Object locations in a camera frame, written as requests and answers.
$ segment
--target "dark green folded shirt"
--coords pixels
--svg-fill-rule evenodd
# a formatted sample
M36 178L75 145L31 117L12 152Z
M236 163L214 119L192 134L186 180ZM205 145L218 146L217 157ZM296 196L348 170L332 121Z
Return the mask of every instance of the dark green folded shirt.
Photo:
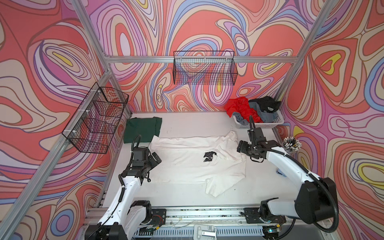
M132 142L141 135L140 142L151 142L153 135L159 136L162 118L132 118L128 119L124 132L124 143Z

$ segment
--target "container of markers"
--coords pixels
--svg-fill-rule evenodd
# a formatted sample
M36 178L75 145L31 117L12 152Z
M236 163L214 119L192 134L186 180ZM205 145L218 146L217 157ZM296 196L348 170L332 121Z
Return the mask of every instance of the container of markers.
M288 154L291 154L301 148L301 142L294 137L286 137L283 140L283 148Z

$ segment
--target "blue circle pattern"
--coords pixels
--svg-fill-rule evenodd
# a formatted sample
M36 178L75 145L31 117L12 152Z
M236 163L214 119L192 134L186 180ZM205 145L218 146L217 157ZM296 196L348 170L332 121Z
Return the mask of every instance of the blue circle pattern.
M70 222L69 222L68 226L65 228L64 231L60 231L57 228L57 221L62 216L67 216L70 219ZM73 211L72 210L66 209L64 211L61 211L52 221L52 224L51 224L51 232L52 232L52 234L54 236L56 236L56 237L60 237L60 236L63 236L65 234L67 234L69 232L69 230L71 230L71 227L73 225L73 219L74 219L74 215L73 215Z

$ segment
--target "red garment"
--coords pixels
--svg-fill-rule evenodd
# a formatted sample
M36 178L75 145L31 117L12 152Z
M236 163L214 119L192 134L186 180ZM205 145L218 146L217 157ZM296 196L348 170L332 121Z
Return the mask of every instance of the red garment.
M229 117L232 117L233 112L238 112L248 122L250 115L252 115L254 122L263 122L257 114L257 111L249 106L248 99L246 97L229 99L224 105L224 109L227 111Z

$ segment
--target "pile of clothes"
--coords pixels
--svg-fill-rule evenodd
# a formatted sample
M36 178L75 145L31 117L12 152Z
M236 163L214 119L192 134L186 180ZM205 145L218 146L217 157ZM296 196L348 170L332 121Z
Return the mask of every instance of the pile of clothes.
M241 125L249 124L249 116L254 122L273 122L277 118L276 111L281 102L275 101L270 96L249 100L246 97L229 99L224 109L229 117L235 116Z

